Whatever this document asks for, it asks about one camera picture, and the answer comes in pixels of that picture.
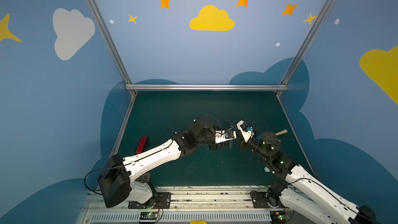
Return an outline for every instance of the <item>metal bar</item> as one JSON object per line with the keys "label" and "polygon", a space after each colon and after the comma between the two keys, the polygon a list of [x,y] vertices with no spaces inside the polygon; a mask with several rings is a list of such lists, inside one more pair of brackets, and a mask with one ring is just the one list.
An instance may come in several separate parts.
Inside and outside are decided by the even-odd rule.
{"label": "metal bar", "polygon": [[131,110],[132,110],[132,105],[134,105],[135,98],[136,97],[133,97],[133,96],[131,97],[129,106],[127,107],[127,111],[126,111],[125,117],[123,119],[122,125],[120,126],[119,132],[117,134],[115,143],[113,144],[111,153],[109,154],[109,157],[112,157],[113,155],[116,155],[117,152],[119,151],[120,143],[122,142],[123,134],[124,134],[124,132],[126,130],[127,122],[129,120],[130,113],[131,113]]}
{"label": "metal bar", "polygon": [[230,90],[275,91],[287,90],[287,85],[182,85],[182,84],[126,84],[127,90]]}
{"label": "metal bar", "polygon": [[297,143],[298,143],[298,145],[299,145],[300,148],[301,148],[301,151],[302,151],[302,153],[303,153],[303,155],[304,155],[304,157],[305,157],[305,160],[307,161],[308,165],[310,166],[310,169],[311,169],[311,171],[312,171],[312,174],[314,175],[314,177],[316,177],[315,172],[314,172],[314,170],[312,169],[312,166],[311,166],[311,164],[310,164],[310,161],[308,161],[307,155],[305,154],[304,149],[303,149],[302,146],[301,146],[301,143],[300,143],[300,141],[299,141],[299,138],[297,137],[296,132],[295,132],[295,130],[293,129],[293,126],[292,126],[292,123],[290,122],[289,116],[287,116],[287,113],[286,113],[286,111],[285,111],[285,108],[283,107],[283,104],[282,104],[282,102],[281,102],[281,99],[280,99],[279,97],[277,97],[277,98],[278,98],[279,104],[281,104],[282,110],[283,110],[283,112],[285,113],[287,122],[289,122],[289,126],[290,126],[290,128],[292,129],[292,132],[293,132],[293,134],[294,134],[294,136],[295,136],[295,138],[296,138],[296,140],[297,140]]}
{"label": "metal bar", "polygon": [[[321,6],[317,17],[315,19],[314,24],[311,25],[310,30],[308,31],[304,41],[301,43],[300,48],[298,49],[296,56],[293,58],[292,62],[290,63],[289,68],[287,69],[285,75],[282,78],[281,85],[287,85],[290,78],[292,77],[293,73],[295,72],[297,66],[299,65],[301,59],[304,57],[305,53],[307,52],[309,46],[311,45],[312,41],[314,40],[316,34],[318,33],[319,29],[322,26],[322,23],[325,21],[326,16],[329,14],[331,8],[333,7],[336,0],[325,0],[323,5]],[[279,97],[282,91],[278,90],[276,92],[276,96]]]}
{"label": "metal bar", "polygon": [[105,40],[106,45],[109,48],[109,51],[111,52],[111,55],[113,59],[116,62],[116,66],[119,69],[123,80],[126,82],[126,84],[131,84],[130,77],[127,73],[126,67],[123,64],[123,61],[120,57],[119,52],[117,51],[116,45],[113,42],[113,39],[111,37],[111,34],[109,33],[109,30],[105,24],[105,21],[102,17],[101,11],[98,8],[97,2],[95,0],[86,0],[88,7],[90,8],[90,11],[97,22],[98,28],[101,31],[101,34]]}

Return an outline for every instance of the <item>yellow cloud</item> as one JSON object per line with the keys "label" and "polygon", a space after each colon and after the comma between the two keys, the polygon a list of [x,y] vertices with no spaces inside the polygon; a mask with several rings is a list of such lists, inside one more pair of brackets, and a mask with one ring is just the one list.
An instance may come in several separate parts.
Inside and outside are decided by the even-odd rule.
{"label": "yellow cloud", "polygon": [[388,52],[370,50],[361,57],[359,65],[398,104],[398,46]]}
{"label": "yellow cloud", "polygon": [[218,30],[227,31],[235,26],[235,22],[228,17],[228,13],[219,10],[214,5],[206,5],[191,19],[189,27],[193,30]]}

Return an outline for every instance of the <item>orange star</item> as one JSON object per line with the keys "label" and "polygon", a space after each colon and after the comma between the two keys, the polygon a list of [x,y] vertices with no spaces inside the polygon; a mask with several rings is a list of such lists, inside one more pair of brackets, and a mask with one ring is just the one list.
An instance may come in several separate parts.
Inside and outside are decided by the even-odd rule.
{"label": "orange star", "polygon": [[162,2],[162,4],[160,5],[161,8],[166,7],[167,9],[169,8],[169,1],[170,0],[160,0]]}
{"label": "orange star", "polygon": [[248,6],[248,0],[239,0],[238,4],[236,6],[239,6],[239,5],[244,5],[245,7],[247,7]]}
{"label": "orange star", "polygon": [[284,12],[282,12],[282,15],[284,15],[284,14],[292,15],[293,10],[296,8],[296,6],[297,6],[297,5],[290,5],[290,4],[287,4],[287,5],[286,5],[286,10],[285,10]]}
{"label": "orange star", "polygon": [[308,22],[310,25],[312,23],[312,20],[314,20],[316,18],[316,16],[312,16],[311,12],[310,12],[310,17],[308,17],[306,20],[304,20],[303,22]]}

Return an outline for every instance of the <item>black cable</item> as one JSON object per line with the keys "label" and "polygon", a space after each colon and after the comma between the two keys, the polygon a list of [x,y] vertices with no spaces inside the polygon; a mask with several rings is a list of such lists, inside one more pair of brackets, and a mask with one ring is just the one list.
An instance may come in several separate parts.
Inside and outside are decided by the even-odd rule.
{"label": "black cable", "polygon": [[294,211],[294,210],[293,210],[292,216],[290,217],[290,219],[289,219],[288,221],[285,222],[285,224],[286,224],[287,222],[289,222],[289,221],[293,218],[293,215],[295,215],[295,211]]}
{"label": "black cable", "polygon": [[220,130],[222,130],[221,125],[220,125],[220,122],[219,122],[215,117],[213,117],[213,116],[211,116],[211,115],[208,115],[208,114],[203,114],[203,115],[199,116],[198,118],[200,118],[200,117],[202,117],[202,116],[210,116],[210,117],[212,117],[213,119],[215,119],[215,120],[217,121],[217,123],[218,123],[218,126],[220,127]]}
{"label": "black cable", "polygon": [[323,188],[324,191],[328,192],[333,198],[335,198],[340,204],[342,204],[344,207],[346,207],[347,209],[351,210],[351,211],[354,212],[355,214],[361,216],[362,218],[365,218],[365,219],[367,219],[367,220],[369,220],[369,221],[371,221],[371,222],[377,223],[377,224],[383,224],[383,223],[381,223],[381,222],[378,222],[378,221],[369,219],[369,218],[367,218],[367,217],[365,217],[365,216],[363,216],[363,215],[361,215],[361,214],[355,212],[354,210],[350,209],[350,208],[347,207],[343,202],[341,202],[339,199],[337,199],[337,197],[335,197],[331,192],[329,192],[325,187],[323,187],[321,184],[319,184],[319,183],[317,183],[317,182],[315,182],[315,181],[311,181],[311,179],[308,179],[308,178],[300,178],[300,179],[298,179],[298,180],[296,180],[296,181],[294,181],[294,182],[291,182],[291,183],[288,182],[288,181],[286,181],[286,180],[285,180],[285,181],[286,181],[287,183],[292,184],[292,183],[298,182],[298,181],[300,181],[300,180],[302,180],[302,179],[306,179],[306,180],[308,180],[308,181],[310,181],[310,182],[312,182],[312,183],[317,184],[318,186],[320,186],[321,188]]}
{"label": "black cable", "polygon": [[[129,164],[131,164],[131,163],[123,164],[123,165],[120,165],[120,166],[116,166],[116,167],[112,167],[112,168],[107,168],[107,169],[118,169],[118,168],[122,168],[122,167],[124,167],[124,166],[126,166],[126,165],[129,165]],[[90,171],[90,172],[87,173],[87,175],[84,177],[83,182],[84,182],[84,186],[85,186],[88,190],[90,190],[90,191],[96,193],[97,195],[102,195],[102,194],[100,194],[100,193],[98,193],[98,192],[95,192],[94,190],[90,189],[90,188],[87,186],[87,184],[86,184],[87,176],[88,176],[91,172],[96,172],[96,171],[99,171],[99,170],[105,170],[105,169],[95,169],[95,170]]]}
{"label": "black cable", "polygon": [[155,224],[155,223],[157,223],[158,221],[160,221],[160,220],[163,218],[163,214],[164,214],[164,210],[163,210],[163,208],[162,208],[161,206],[157,206],[157,205],[154,205],[154,206],[155,206],[155,207],[159,207],[159,208],[162,210],[162,216],[159,217],[159,220],[155,221],[155,222],[152,223],[152,224]]}

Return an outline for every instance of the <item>yellow object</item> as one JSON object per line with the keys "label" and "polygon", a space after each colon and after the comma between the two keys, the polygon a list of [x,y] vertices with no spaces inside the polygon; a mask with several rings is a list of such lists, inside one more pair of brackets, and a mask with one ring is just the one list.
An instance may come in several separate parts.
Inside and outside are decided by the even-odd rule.
{"label": "yellow object", "polygon": [[244,5],[245,7],[248,6],[248,0],[239,0],[236,6]]}
{"label": "yellow object", "polygon": [[8,30],[8,21],[10,19],[10,15],[7,14],[1,21],[0,21],[0,42],[3,39],[9,38],[17,42],[22,42],[19,40],[13,33]]}
{"label": "yellow object", "polygon": [[228,13],[219,10],[214,5],[206,5],[198,14],[198,17],[191,19],[189,27],[193,30],[218,30],[226,31],[235,26],[235,22],[228,17]]}
{"label": "yellow object", "polygon": [[137,23],[135,22],[135,19],[136,19],[137,17],[132,17],[132,16],[130,16],[130,14],[129,14],[129,17],[130,17],[130,19],[129,19],[127,22],[134,22],[135,24],[137,24]]}
{"label": "yellow object", "polygon": [[170,0],[160,0],[160,2],[161,2],[161,5],[160,5],[161,8],[165,7],[165,8],[167,8],[167,9],[170,9],[170,8],[169,8],[169,2],[170,2]]}
{"label": "yellow object", "polygon": [[311,14],[311,12],[310,12],[310,16],[306,19],[306,20],[304,20],[303,22],[309,22],[310,23],[310,25],[311,25],[311,23],[312,23],[312,20],[314,20],[316,18],[316,16],[315,17],[313,17],[312,16],[312,14]]}
{"label": "yellow object", "polygon": [[282,15],[284,15],[284,14],[292,15],[293,10],[296,8],[296,6],[297,6],[297,5],[290,5],[290,4],[287,4],[287,5],[286,5],[286,10],[285,10],[284,12],[282,12]]}
{"label": "yellow object", "polygon": [[398,104],[398,46],[390,51],[370,50],[361,57],[359,65]]}

